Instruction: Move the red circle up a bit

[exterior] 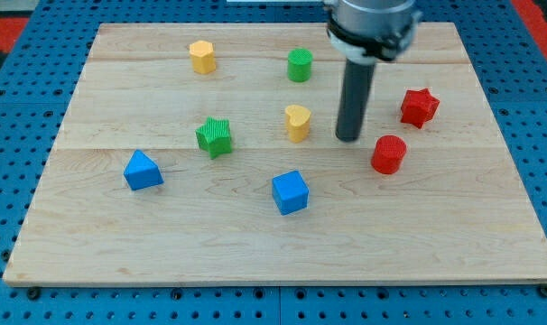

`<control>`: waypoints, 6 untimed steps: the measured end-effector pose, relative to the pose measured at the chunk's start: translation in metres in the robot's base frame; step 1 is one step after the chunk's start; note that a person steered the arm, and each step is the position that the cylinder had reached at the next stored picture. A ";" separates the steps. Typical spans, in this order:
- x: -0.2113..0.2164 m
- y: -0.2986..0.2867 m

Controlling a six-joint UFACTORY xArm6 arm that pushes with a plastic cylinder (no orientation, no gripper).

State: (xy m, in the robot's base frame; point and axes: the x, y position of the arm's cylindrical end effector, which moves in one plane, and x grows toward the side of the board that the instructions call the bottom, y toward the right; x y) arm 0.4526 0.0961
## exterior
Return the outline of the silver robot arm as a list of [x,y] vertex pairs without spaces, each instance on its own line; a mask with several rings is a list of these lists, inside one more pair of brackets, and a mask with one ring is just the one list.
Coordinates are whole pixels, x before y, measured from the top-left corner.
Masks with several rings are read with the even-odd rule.
[[331,45],[358,65],[393,61],[413,42],[422,12],[415,0],[325,0]]

